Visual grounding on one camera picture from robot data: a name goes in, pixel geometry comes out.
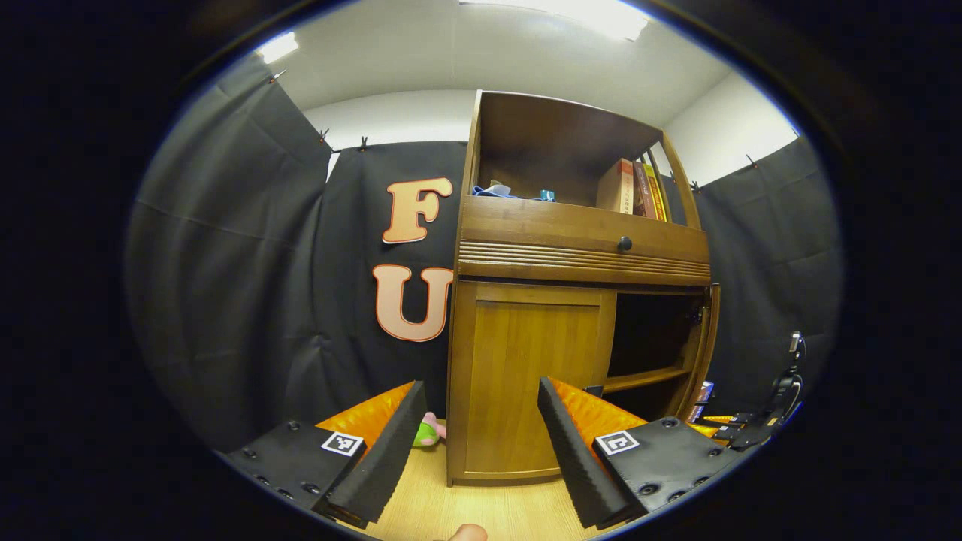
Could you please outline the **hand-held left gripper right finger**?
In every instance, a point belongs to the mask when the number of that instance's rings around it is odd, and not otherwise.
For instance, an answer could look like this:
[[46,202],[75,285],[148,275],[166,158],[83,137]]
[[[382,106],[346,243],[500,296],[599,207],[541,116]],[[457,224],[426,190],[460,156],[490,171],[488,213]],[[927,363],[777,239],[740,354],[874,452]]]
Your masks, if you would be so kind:
[[749,458],[680,418],[646,421],[553,377],[538,408],[584,527],[646,520],[700,495]]

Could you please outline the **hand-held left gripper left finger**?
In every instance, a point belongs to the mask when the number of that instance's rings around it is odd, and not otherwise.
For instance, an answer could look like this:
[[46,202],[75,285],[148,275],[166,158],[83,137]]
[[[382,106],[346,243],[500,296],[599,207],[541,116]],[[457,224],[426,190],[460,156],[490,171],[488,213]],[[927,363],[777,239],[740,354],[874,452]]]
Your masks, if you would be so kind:
[[323,422],[286,420],[217,455],[296,506],[364,530],[395,493],[426,407],[415,380]]

